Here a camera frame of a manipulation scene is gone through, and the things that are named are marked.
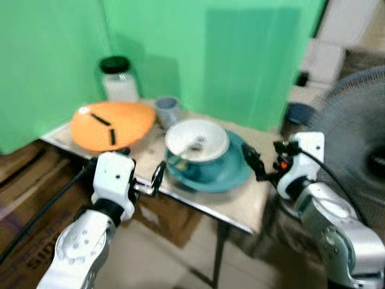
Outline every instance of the cardboard box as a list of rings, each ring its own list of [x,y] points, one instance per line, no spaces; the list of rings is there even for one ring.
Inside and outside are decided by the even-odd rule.
[[[0,155],[0,185],[14,173],[28,165],[43,150],[37,143],[31,143],[9,155]]]
[[[141,197],[135,209],[134,219],[178,247],[187,244],[202,217],[201,213],[163,195]]]
[[[68,160],[53,151],[45,153],[43,154],[45,157],[31,164],[30,168],[24,169],[17,176],[13,176],[11,182],[7,181],[6,187],[1,187],[3,216],[0,221],[1,250],[4,250],[21,227],[49,199],[75,176]],[[78,209],[88,204],[89,193],[91,192],[85,191],[81,183],[77,183],[51,206],[1,264],[0,288],[36,288],[52,261],[59,234],[74,221]]]

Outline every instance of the blue object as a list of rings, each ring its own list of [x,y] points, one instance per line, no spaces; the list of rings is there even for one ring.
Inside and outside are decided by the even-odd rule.
[[[230,146],[223,156],[208,163],[189,163],[184,171],[167,164],[170,175],[189,188],[211,193],[225,192],[243,184],[251,172],[242,153],[244,141],[231,131],[227,134]]]
[[[296,125],[309,125],[317,111],[310,105],[292,102],[288,105],[285,118]]]

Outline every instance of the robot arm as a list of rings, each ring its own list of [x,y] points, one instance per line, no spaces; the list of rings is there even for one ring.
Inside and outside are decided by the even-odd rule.
[[[100,155],[93,182],[93,206],[60,234],[54,260],[37,288],[93,288],[116,228],[132,217],[140,193],[153,196],[158,192],[164,169],[162,162],[148,187],[134,178],[134,160],[114,152]]]
[[[253,148],[244,144],[242,149],[257,180],[271,181],[282,198],[294,201],[294,210],[321,252],[329,288],[383,288],[385,247],[381,239],[358,220],[350,203],[316,182],[319,165],[291,148],[302,148],[323,161],[324,135],[301,132],[290,142],[274,146],[279,156],[276,172],[269,174]]]

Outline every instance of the table leg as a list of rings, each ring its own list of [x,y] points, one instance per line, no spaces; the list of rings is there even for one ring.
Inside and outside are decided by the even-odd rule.
[[[212,288],[218,288],[219,273],[221,270],[223,247],[229,236],[230,225],[223,221],[218,221],[218,232],[217,232],[217,248],[215,250],[215,262],[214,262],[214,275],[212,278]]]

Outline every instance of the table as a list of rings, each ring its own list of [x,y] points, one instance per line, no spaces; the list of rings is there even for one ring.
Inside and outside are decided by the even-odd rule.
[[[208,119],[217,122],[225,129],[235,132],[262,154],[261,158],[267,169],[272,167],[275,156],[273,141],[279,139],[278,135],[246,128],[232,122],[225,122],[190,111],[184,111],[181,114],[184,119]],[[131,146],[130,157],[137,162],[135,177],[144,184],[149,184],[152,173],[164,159],[166,150],[164,136],[164,131],[159,125],[155,125],[141,141]],[[86,159],[98,155],[79,147],[72,140],[69,123],[49,132],[42,136],[41,139]],[[218,287],[223,248],[230,227],[234,226],[250,234],[260,233],[269,189],[269,182],[256,182],[254,174],[251,174],[243,185],[225,193],[213,194],[189,191],[179,186],[167,173],[165,174],[160,193],[172,197],[218,221],[212,288]]]

